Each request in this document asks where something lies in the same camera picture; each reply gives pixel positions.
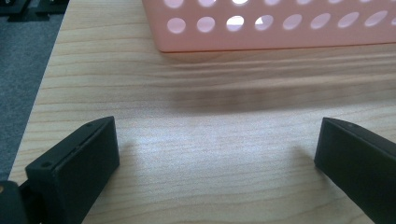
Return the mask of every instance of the circular hole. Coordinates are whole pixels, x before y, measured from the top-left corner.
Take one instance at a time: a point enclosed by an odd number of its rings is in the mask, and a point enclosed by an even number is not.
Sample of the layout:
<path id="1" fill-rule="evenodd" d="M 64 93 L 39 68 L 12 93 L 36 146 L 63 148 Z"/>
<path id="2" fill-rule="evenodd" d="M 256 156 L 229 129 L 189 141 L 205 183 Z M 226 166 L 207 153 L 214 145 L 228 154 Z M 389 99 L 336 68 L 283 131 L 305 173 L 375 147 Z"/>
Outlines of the circular hole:
<path id="1" fill-rule="evenodd" d="M 264 31 L 270 28 L 270 26 L 274 23 L 274 17 L 270 15 L 261 16 L 256 20 L 256 29 L 259 31 Z"/>
<path id="2" fill-rule="evenodd" d="M 317 16 L 311 22 L 312 29 L 317 30 L 317 29 L 322 28 L 323 26 L 325 26 L 327 24 L 327 22 L 329 22 L 331 17 L 332 17 L 332 15 L 330 15 L 330 13 L 324 13 L 324 14 Z"/>
<path id="3" fill-rule="evenodd" d="M 168 22 L 168 29 L 174 34 L 181 34 L 186 29 L 186 22 L 181 18 L 173 18 Z"/>
<path id="4" fill-rule="evenodd" d="M 375 26 L 379 24 L 382 20 L 384 20 L 388 16 L 387 11 L 380 11 L 375 13 L 373 16 L 371 16 L 367 21 L 364 23 L 366 26 Z"/>
<path id="5" fill-rule="evenodd" d="M 197 22 L 197 28 L 199 31 L 208 33 L 215 27 L 215 20 L 211 17 L 203 17 Z"/>
<path id="6" fill-rule="evenodd" d="M 303 21 L 303 16 L 300 14 L 295 14 L 285 19 L 285 21 L 283 22 L 283 27 L 286 30 L 293 30 L 297 28 L 297 26 L 300 25 L 302 21 Z"/>
<path id="7" fill-rule="evenodd" d="M 337 3 L 340 3 L 340 2 L 342 2 L 343 0 L 329 0 L 329 2 L 331 3 L 331 4 L 337 4 Z"/>
<path id="8" fill-rule="evenodd" d="M 165 4 L 171 8 L 178 8 L 183 5 L 184 0 L 164 0 Z"/>
<path id="9" fill-rule="evenodd" d="M 233 0 L 233 2 L 237 5 L 245 4 L 248 0 Z"/>
<path id="10" fill-rule="evenodd" d="M 216 0 L 199 0 L 199 3 L 203 7 L 211 7 L 216 3 Z"/>
<path id="11" fill-rule="evenodd" d="M 352 12 L 347 14 L 343 19 L 338 22 L 338 27 L 340 28 L 347 28 L 351 26 L 359 17 L 359 12 Z"/>
<path id="12" fill-rule="evenodd" d="M 233 16 L 227 20 L 227 28 L 229 31 L 238 31 L 245 23 L 245 19 L 241 16 Z"/>
<path id="13" fill-rule="evenodd" d="M 312 0 L 297 0 L 297 3 L 300 5 L 306 5 L 310 3 Z"/>
<path id="14" fill-rule="evenodd" d="M 267 4 L 268 6 L 274 6 L 279 4 L 280 0 L 265 0 L 265 4 Z"/>
<path id="15" fill-rule="evenodd" d="M 46 162 L 44 162 L 43 164 L 41 164 L 41 167 L 49 167 L 49 166 L 51 166 L 52 165 L 52 163 L 50 163 L 49 161 L 46 161 Z"/>

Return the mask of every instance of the black object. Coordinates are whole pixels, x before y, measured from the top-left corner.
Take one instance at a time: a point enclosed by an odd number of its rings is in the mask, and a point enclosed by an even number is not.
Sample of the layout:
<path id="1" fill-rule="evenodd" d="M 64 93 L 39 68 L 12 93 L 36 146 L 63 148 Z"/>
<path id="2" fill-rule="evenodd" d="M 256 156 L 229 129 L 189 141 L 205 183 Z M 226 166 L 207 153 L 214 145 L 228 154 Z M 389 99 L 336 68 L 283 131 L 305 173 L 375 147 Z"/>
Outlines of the black object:
<path id="1" fill-rule="evenodd" d="M 64 14 L 69 0 L 41 0 L 35 11 L 36 14 Z"/>
<path id="2" fill-rule="evenodd" d="M 81 223 L 119 165 L 114 118 L 87 123 L 30 163 L 20 187 L 0 182 L 0 223 Z"/>
<path id="3" fill-rule="evenodd" d="M 15 0 L 0 0 L 0 7 L 11 7 L 14 3 Z"/>
<path id="4" fill-rule="evenodd" d="M 21 14 L 27 8 L 31 0 L 15 0 L 12 4 L 7 5 L 5 2 L 6 0 L 0 1 L 4 1 L 4 4 L 0 6 L 0 16 L 10 16 Z"/>
<path id="5" fill-rule="evenodd" d="M 375 223 L 396 223 L 396 144 L 356 124 L 325 118 L 315 165 Z"/>
<path id="6" fill-rule="evenodd" d="M 9 22 L 26 22 L 26 21 L 49 21 L 49 14 L 37 13 L 37 7 L 26 8 L 23 12 L 17 15 L 10 15 Z"/>

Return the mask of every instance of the gray carpet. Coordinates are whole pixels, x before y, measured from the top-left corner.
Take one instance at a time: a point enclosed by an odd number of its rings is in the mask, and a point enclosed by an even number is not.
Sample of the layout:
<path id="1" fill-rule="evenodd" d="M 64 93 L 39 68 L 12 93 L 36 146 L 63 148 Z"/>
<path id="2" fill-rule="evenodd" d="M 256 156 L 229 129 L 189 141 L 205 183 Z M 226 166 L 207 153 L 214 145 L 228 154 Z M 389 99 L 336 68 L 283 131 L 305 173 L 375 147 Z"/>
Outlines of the gray carpet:
<path id="1" fill-rule="evenodd" d="M 0 180 L 8 179 L 63 18 L 0 17 Z"/>

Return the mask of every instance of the table surface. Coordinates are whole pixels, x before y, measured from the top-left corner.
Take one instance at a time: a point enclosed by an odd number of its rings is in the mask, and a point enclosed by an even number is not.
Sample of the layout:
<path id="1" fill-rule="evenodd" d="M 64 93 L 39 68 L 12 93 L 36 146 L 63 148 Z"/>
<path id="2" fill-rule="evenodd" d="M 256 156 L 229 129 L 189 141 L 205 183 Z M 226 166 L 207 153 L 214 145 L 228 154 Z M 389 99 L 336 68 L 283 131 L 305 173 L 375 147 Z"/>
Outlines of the table surface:
<path id="1" fill-rule="evenodd" d="M 10 179 L 115 116 L 121 166 L 84 223 L 372 223 L 315 169 L 323 117 L 396 141 L 396 45 L 164 54 L 139 0 L 74 0 Z"/>

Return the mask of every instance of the black plastic block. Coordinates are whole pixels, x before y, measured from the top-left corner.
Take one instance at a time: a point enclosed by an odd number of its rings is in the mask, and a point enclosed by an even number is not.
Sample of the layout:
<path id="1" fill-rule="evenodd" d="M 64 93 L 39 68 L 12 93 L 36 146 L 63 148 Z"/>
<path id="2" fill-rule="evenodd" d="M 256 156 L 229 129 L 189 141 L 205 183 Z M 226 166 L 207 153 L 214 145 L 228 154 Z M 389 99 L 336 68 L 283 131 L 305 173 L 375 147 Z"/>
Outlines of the black plastic block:
<path id="1" fill-rule="evenodd" d="M 23 201 L 18 185 L 11 181 L 0 181 L 0 223 L 27 224 Z"/>
<path id="2" fill-rule="evenodd" d="M 356 124 L 325 118 L 315 165 L 375 223 L 396 223 L 396 144 Z"/>
<path id="3" fill-rule="evenodd" d="M 113 117 L 87 123 L 26 167 L 46 204 L 45 223 L 81 223 L 120 165 Z"/>

